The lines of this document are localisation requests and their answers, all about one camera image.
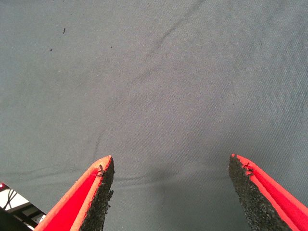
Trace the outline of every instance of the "red edge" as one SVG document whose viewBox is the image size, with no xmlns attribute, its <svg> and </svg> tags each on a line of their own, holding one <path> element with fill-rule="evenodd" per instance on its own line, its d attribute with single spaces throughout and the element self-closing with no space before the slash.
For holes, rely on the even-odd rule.
<svg viewBox="0 0 308 231">
<path fill-rule="evenodd" d="M 277 213 L 294 231 L 308 231 L 308 208 L 292 196 L 251 160 L 240 155 L 232 154 L 242 163 L 250 180 L 269 200 Z"/>
<path fill-rule="evenodd" d="M 99 165 L 106 170 L 112 157 L 106 156 L 94 162 L 89 169 L 75 182 L 60 201 L 50 210 L 45 219 L 34 229 L 35 231 L 71 231 L 80 227 L 92 199 L 100 185 L 97 177 Z"/>
</svg>

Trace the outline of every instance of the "gray tarp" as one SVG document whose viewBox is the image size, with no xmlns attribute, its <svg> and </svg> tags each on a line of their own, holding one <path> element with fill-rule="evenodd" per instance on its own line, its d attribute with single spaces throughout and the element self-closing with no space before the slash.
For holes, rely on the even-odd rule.
<svg viewBox="0 0 308 231">
<path fill-rule="evenodd" d="M 111 154 L 107 231 L 249 230 L 235 152 L 308 205 L 307 24 L 305 0 L 0 0 L 0 180 L 48 212 Z"/>
</svg>

